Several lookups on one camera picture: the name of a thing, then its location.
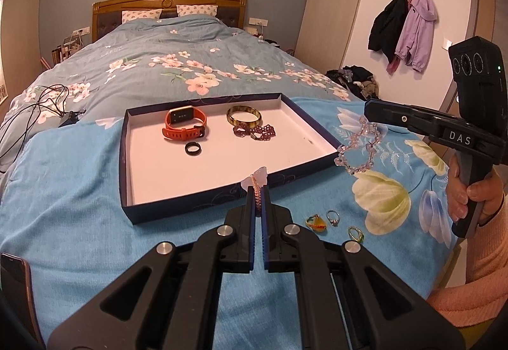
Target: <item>smartwatch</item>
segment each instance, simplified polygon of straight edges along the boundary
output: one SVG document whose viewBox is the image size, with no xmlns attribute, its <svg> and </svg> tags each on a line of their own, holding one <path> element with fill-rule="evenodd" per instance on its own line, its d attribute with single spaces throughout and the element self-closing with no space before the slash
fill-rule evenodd
<svg viewBox="0 0 508 350">
<path fill-rule="evenodd" d="M 194 125 L 192 128 L 174 128 L 172 125 L 190 121 L 191 119 L 199 119 L 202 124 Z M 171 109 L 166 115 L 166 127 L 162 130 L 162 135 L 172 140 L 190 140 L 205 136 L 206 115 L 194 106 L 183 106 Z"/>
</svg>

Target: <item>purple jacket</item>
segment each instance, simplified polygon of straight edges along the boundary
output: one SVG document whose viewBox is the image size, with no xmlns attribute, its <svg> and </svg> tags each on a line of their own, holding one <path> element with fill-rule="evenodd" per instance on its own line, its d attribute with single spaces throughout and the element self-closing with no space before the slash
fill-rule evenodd
<svg viewBox="0 0 508 350">
<path fill-rule="evenodd" d="M 436 19 L 438 13 L 433 0 L 412 0 L 395 54 L 418 72 L 429 62 Z"/>
</svg>

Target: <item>camera lens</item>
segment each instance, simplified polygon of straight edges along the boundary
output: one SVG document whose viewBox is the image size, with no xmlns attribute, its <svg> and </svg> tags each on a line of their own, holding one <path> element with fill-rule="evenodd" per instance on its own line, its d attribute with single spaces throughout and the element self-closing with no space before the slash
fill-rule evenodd
<svg viewBox="0 0 508 350">
<path fill-rule="evenodd" d="M 460 63 L 459 60 L 455 57 L 453 60 L 453 72 L 459 73 L 460 72 Z"/>
<path fill-rule="evenodd" d="M 476 71 L 478 73 L 482 73 L 483 72 L 483 59 L 482 57 L 480 56 L 479 53 L 475 53 L 474 56 L 473 56 L 473 65 L 474 65 L 474 69 L 476 69 Z"/>
<path fill-rule="evenodd" d="M 471 60 L 468 55 L 462 55 L 462 70 L 466 76 L 471 75 Z"/>
</svg>

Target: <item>pillow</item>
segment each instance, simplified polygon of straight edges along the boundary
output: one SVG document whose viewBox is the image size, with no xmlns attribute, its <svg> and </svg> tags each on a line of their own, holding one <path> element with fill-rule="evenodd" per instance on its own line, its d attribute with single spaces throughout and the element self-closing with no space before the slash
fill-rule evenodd
<svg viewBox="0 0 508 350">
<path fill-rule="evenodd" d="M 133 21 L 134 19 L 158 19 L 161 17 L 162 9 L 154 10 L 124 10 L 122 12 L 122 23 Z"/>
<path fill-rule="evenodd" d="M 178 5 L 176 6 L 178 17 L 187 16 L 187 14 L 209 14 L 210 16 L 217 16 L 217 6 L 212 5 Z"/>
</svg>

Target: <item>orange watch strap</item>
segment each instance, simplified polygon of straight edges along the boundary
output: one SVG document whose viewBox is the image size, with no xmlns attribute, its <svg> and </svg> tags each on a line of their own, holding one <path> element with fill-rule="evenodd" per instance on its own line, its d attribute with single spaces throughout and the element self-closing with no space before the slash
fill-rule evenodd
<svg viewBox="0 0 508 350">
<path fill-rule="evenodd" d="M 166 115 L 166 127 L 162 129 L 164 137 L 172 140 L 190 140 L 194 138 L 201 138 L 205 135 L 206 129 L 206 115 L 196 107 L 193 107 L 194 118 L 199 119 L 203 124 L 195 125 L 192 128 L 173 128 L 171 126 L 170 113 Z"/>
</svg>

